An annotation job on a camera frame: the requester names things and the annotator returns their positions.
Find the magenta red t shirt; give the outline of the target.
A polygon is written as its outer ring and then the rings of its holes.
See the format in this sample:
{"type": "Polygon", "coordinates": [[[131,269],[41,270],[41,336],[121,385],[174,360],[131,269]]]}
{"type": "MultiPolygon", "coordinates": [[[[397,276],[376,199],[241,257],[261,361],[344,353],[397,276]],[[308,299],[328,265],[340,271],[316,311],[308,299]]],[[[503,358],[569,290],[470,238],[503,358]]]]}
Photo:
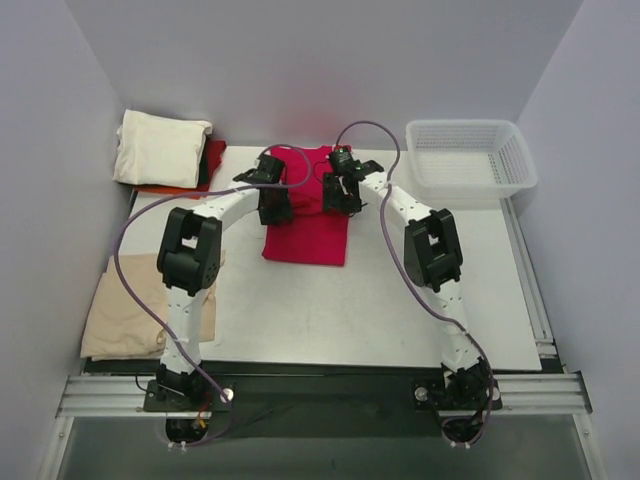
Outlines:
{"type": "Polygon", "coordinates": [[[331,150],[330,146],[306,148],[304,155],[282,147],[271,151],[286,164],[286,182],[304,184],[290,191],[293,220],[267,228],[264,259],[320,266],[345,265],[349,219],[323,211],[321,175],[330,171],[331,150]]]}

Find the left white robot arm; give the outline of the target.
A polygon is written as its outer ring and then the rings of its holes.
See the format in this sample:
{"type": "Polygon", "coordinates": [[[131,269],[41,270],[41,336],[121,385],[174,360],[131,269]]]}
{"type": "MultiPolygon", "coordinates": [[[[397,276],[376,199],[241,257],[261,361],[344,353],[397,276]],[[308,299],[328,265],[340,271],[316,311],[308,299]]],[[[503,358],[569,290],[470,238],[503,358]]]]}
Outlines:
{"type": "Polygon", "coordinates": [[[201,385],[189,376],[201,364],[202,310],[220,272],[222,234],[252,212],[266,226],[291,222],[293,207],[284,173],[283,161],[263,153],[256,167],[234,177],[229,193],[169,213],[157,268],[167,287],[168,325],[176,338],[166,344],[157,377],[176,377],[167,387],[166,398],[179,411],[195,409],[202,399],[201,385]]]}

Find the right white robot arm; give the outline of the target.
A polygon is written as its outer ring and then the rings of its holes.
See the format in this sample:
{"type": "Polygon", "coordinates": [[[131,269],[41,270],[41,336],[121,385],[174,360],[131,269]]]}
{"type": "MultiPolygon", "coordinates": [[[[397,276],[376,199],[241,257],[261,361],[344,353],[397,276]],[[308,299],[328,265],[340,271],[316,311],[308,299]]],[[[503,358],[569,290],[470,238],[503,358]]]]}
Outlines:
{"type": "Polygon", "coordinates": [[[365,205],[379,212],[383,237],[403,281],[439,324],[441,363],[451,372],[469,370],[482,358],[469,338],[461,291],[462,251],[453,214],[435,210],[393,185],[370,160],[340,161],[329,155],[322,176],[323,210],[354,215],[365,205]]]}

